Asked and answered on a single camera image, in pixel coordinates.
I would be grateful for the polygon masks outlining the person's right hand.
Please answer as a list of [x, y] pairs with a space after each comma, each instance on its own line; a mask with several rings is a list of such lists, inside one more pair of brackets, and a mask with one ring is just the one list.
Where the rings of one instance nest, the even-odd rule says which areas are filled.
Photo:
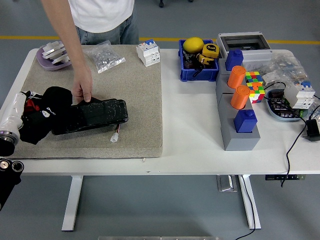
[[74, 103], [90, 102], [92, 98], [93, 78], [87, 65], [74, 69], [72, 96]]

